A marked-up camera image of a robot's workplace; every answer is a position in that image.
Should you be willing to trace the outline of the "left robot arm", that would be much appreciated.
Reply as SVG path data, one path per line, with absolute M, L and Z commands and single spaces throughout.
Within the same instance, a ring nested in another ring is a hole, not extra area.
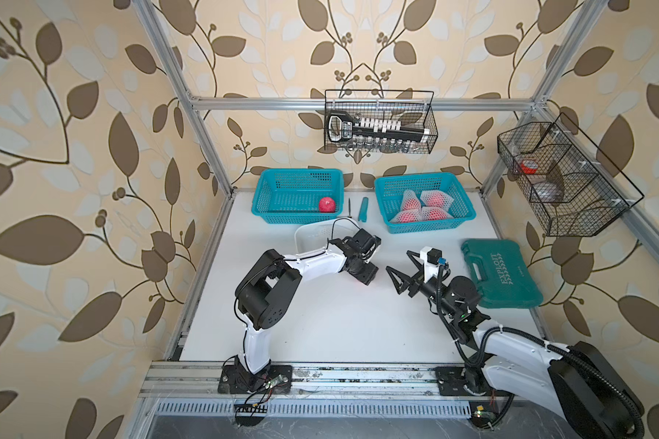
M 330 237 L 323 247 L 295 255 L 264 252 L 235 289 L 235 316 L 245 323 L 242 354 L 235 364 L 256 378 L 271 363 L 270 329 L 284 316 L 303 281 L 346 273 L 369 285 L 378 273 L 372 262 L 382 240 L 360 228 L 351 236 Z

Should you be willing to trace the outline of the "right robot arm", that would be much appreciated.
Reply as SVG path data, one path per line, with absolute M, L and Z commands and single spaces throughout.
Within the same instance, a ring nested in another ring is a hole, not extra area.
M 527 399 L 564 418 L 581 438 L 642 438 L 644 406 L 604 355 L 587 342 L 565 345 L 505 327 L 480 311 L 481 294 L 443 266 L 407 275 L 386 272 L 398 294 L 422 294 L 436 308 L 464 362 L 496 391 Z

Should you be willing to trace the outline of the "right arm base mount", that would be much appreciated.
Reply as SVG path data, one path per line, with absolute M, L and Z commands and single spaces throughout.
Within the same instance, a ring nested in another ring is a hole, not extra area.
M 434 369 L 439 395 L 446 397 L 507 397 L 510 393 L 494 389 L 481 372 L 463 365 L 439 366 Z

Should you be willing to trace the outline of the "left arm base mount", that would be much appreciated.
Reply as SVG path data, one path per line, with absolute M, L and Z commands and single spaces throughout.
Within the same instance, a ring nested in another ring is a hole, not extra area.
M 219 394 L 253 394 L 272 391 L 274 394 L 289 394 L 292 385 L 293 367 L 290 365 L 267 364 L 258 373 L 245 369 L 238 356 L 223 364 L 218 384 Z

